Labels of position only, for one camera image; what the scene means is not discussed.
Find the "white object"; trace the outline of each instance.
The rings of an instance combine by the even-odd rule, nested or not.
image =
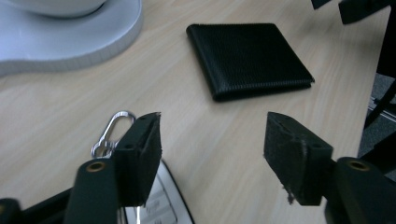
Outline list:
[[[11,6],[53,17],[79,17],[95,11],[106,0],[0,0]]]
[[[141,0],[107,0],[92,14],[56,19],[0,4],[0,76],[75,70],[127,49],[142,27]]]

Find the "light wood grain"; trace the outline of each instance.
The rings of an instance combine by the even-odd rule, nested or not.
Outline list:
[[[389,10],[345,26],[337,2],[314,10],[309,0],[144,0],[143,8],[140,36],[105,63],[0,77],[0,198],[26,208],[72,187],[115,112],[161,111],[163,159],[196,223],[325,223],[323,206],[288,204],[262,157],[266,114],[299,120],[335,159],[356,156]],[[214,103],[185,29],[244,22],[275,23],[312,88]]]

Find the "brass screw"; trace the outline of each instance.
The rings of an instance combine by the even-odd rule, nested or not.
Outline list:
[[[365,172],[365,171],[369,171],[370,170],[370,167],[368,165],[364,164],[361,161],[350,161],[348,163],[348,165],[352,169],[359,170],[359,171],[364,171]]]
[[[102,161],[96,161],[87,166],[87,171],[90,173],[98,172],[105,169],[106,164]]]
[[[6,210],[6,207],[4,205],[0,204],[0,215],[2,215],[5,210]]]

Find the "wallet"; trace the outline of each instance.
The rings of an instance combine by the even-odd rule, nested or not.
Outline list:
[[[304,89],[315,82],[272,23],[192,24],[186,32],[215,101]]]

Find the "carabiner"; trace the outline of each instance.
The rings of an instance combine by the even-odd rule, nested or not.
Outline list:
[[[129,111],[120,111],[113,115],[110,122],[107,124],[105,131],[100,137],[99,142],[97,142],[91,149],[91,156],[94,159],[111,157],[111,154],[113,153],[114,148],[116,148],[120,139],[117,141],[110,141],[108,138],[111,135],[117,120],[120,118],[128,118],[131,120],[132,124],[134,124],[134,121],[136,120],[136,116]]]

